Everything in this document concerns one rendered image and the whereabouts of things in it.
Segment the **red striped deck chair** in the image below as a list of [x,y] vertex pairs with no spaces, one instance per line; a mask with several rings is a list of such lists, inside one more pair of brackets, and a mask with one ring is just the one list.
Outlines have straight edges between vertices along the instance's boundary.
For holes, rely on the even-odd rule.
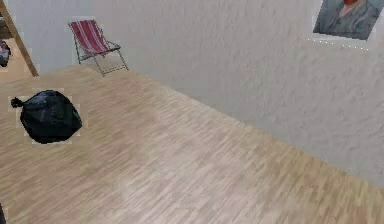
[[[121,53],[121,46],[105,37],[102,28],[98,25],[95,19],[71,21],[68,23],[68,26],[73,35],[79,64],[82,64],[83,61],[88,59],[93,59],[102,76],[113,71],[129,69],[124,56]],[[101,56],[102,58],[105,58],[112,52],[118,53],[121,65],[103,69],[98,62],[97,57]]]

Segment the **black garbage bag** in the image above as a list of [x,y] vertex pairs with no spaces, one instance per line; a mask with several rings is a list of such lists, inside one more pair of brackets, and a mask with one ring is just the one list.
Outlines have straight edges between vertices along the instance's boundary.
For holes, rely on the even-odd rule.
[[10,104],[21,108],[22,126],[40,144],[66,141],[83,126],[77,109],[56,90],[40,91],[25,101],[14,97]]

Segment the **dark bag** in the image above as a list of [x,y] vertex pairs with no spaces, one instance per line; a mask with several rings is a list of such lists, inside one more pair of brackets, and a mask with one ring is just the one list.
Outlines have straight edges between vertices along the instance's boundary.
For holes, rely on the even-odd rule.
[[11,55],[10,47],[4,40],[0,39],[0,66],[6,67]]

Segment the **grey portrait wall picture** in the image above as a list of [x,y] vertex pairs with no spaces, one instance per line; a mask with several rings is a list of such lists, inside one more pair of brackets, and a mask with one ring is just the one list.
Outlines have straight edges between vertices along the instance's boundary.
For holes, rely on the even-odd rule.
[[367,41],[383,8],[384,1],[323,0],[313,32]]

